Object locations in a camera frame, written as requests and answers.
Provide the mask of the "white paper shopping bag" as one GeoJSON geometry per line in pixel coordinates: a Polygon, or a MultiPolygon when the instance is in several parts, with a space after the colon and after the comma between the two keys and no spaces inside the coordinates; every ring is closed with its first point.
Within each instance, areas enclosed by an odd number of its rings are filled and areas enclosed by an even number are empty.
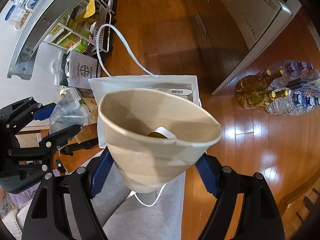
{"type": "Polygon", "coordinates": [[[143,126],[143,134],[138,134],[98,114],[99,147],[108,148],[133,196],[163,192],[169,181],[205,152],[204,143],[181,139],[180,132],[164,123],[194,117],[194,111],[201,108],[195,76],[109,76],[90,79],[89,84],[97,103],[113,92],[133,92],[124,101],[136,103],[137,113],[130,108],[126,116],[138,123],[152,122],[143,126]]]}

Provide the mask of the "clear zip plastic bag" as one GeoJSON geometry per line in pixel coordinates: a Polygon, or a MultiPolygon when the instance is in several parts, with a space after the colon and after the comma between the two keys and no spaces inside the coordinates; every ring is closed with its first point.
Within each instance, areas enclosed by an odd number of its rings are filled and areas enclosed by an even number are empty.
{"type": "Polygon", "coordinates": [[[68,88],[49,117],[49,133],[53,134],[72,125],[82,128],[90,122],[89,108],[75,88],[68,88]]]}

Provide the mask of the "brown paper cup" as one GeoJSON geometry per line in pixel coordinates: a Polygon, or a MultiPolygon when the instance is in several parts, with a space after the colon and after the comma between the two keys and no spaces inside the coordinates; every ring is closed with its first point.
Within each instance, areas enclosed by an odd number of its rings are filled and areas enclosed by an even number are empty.
{"type": "Polygon", "coordinates": [[[200,106],[154,89],[106,93],[98,112],[122,180],[137,193],[155,191],[182,174],[222,133],[200,106]]]}

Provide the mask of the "white printed tote bag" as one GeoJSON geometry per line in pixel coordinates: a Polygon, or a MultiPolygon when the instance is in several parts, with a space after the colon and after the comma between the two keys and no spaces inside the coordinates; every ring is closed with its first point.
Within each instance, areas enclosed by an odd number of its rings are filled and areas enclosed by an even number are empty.
{"type": "Polygon", "coordinates": [[[55,85],[91,90],[89,80],[100,77],[101,67],[97,59],[70,51],[54,61],[53,74],[55,85]]]}

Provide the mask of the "gold wine bottle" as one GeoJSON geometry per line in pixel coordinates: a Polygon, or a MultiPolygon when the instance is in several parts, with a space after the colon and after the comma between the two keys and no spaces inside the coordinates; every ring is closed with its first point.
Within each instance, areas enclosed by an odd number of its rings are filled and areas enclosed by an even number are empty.
{"type": "Polygon", "coordinates": [[[250,94],[251,92],[266,91],[273,80],[280,78],[283,75],[284,71],[282,69],[275,72],[266,69],[255,75],[247,75],[235,85],[234,95],[241,96],[250,94]]]}
{"type": "Polygon", "coordinates": [[[274,90],[266,90],[262,92],[250,92],[238,98],[238,103],[244,109],[253,109],[255,107],[266,107],[279,98],[288,96],[287,89],[275,92],[274,90]]]}

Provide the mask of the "pack of water bottles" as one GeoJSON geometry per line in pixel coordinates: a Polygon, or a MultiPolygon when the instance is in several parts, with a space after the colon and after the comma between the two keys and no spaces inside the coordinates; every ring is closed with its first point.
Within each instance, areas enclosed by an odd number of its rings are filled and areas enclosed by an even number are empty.
{"type": "Polygon", "coordinates": [[[268,70],[284,73],[271,82],[269,90],[287,93],[267,105],[267,113],[299,116],[319,108],[319,71],[311,62],[287,60],[268,66],[268,70]]]}

